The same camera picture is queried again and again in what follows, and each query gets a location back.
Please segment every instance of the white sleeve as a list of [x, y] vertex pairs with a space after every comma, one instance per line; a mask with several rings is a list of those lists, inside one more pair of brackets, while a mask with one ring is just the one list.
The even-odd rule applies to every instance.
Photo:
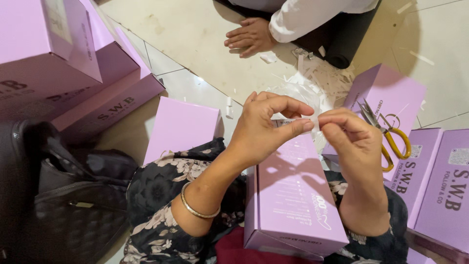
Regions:
[[272, 15], [269, 30], [286, 43], [313, 31], [346, 9], [353, 0], [287, 0]]

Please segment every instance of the scissors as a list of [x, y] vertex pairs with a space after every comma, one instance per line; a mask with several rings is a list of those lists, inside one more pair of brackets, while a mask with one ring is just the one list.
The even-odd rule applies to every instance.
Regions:
[[[373, 114], [373, 111], [371, 110], [370, 105], [368, 104], [368, 102], [365, 99], [364, 99], [364, 101], [365, 101], [364, 104], [358, 103], [358, 105], [360, 106], [360, 109], [362, 110], [362, 115], [365, 118], [365, 120], [370, 125], [372, 125], [374, 127], [377, 127], [381, 131], [381, 133], [384, 134], [384, 137], [386, 138], [387, 142], [391, 146], [391, 149], [393, 150], [393, 152], [396, 154], [396, 156], [400, 160], [405, 160], [405, 159], [409, 158], [412, 147], [410, 145], [410, 140], [407, 137], [407, 135], [404, 132], [402, 132], [400, 129], [397, 129], [397, 128], [394, 128], [394, 127], [391, 127], [391, 128], [388, 128], [388, 129], [382, 127], [378, 123], [378, 120], [376, 119], [375, 115]], [[394, 139], [393, 139], [391, 133], [398, 134], [402, 138], [402, 140], [404, 140], [404, 143], [406, 144], [406, 152], [405, 152], [404, 155], [397, 148], [396, 143], [394, 142]], [[381, 145], [381, 152], [383, 153], [384, 158], [386, 158], [387, 163], [388, 163], [388, 167], [387, 168], [383, 167], [383, 171], [388, 172], [388, 171], [390, 171], [394, 168], [394, 163], [391, 160], [391, 157], [390, 157], [388, 151], [386, 150], [386, 148], [384, 147], [384, 145]]]

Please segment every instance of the fingernail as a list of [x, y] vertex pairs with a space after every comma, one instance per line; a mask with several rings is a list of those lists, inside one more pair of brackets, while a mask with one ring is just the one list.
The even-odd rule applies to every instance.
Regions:
[[314, 128], [314, 123], [311, 122], [311, 121], [309, 121], [309, 122], [307, 122], [306, 124], [304, 124], [304, 126], [303, 126], [303, 133], [309, 132], [309, 131], [311, 131], [313, 128]]

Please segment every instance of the woman's left hand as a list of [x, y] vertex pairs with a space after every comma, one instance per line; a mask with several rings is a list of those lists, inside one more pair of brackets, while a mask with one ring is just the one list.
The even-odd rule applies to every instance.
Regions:
[[272, 37], [269, 30], [269, 21], [253, 17], [241, 21], [240, 28], [227, 33], [228, 40], [225, 40], [225, 46], [233, 48], [247, 49], [239, 55], [240, 58], [253, 55], [257, 52], [270, 50], [278, 42]]
[[281, 113], [286, 118], [301, 118], [301, 115], [313, 115], [314, 109], [289, 96], [268, 92], [257, 95], [253, 92], [244, 103], [238, 125], [226, 149], [241, 167], [259, 164], [283, 143], [314, 127], [309, 119], [298, 119], [274, 128], [271, 122], [274, 113]]

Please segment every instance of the hand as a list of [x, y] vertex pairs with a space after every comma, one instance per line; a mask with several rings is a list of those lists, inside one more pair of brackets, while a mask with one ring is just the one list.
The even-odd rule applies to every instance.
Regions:
[[241, 117], [226, 149], [242, 168], [259, 164], [283, 143], [314, 127], [309, 119], [299, 119], [274, 128], [271, 122], [274, 113], [281, 113], [286, 118], [301, 118], [301, 115], [314, 114], [314, 109], [288, 96], [268, 92], [257, 95], [253, 92], [244, 103]]
[[388, 202], [381, 168], [381, 131], [348, 109], [327, 111], [319, 126], [339, 155], [348, 182], [340, 203], [343, 224], [364, 236], [379, 236], [389, 229]]
[[348, 183], [383, 183], [381, 131], [348, 109], [327, 111], [319, 126], [339, 155], [342, 175]]
[[229, 39], [225, 40], [225, 46], [230, 49], [248, 47], [239, 55], [240, 58], [270, 50], [278, 43], [270, 33], [269, 22], [263, 18], [245, 19], [241, 21], [241, 26], [228, 32], [227, 38]]

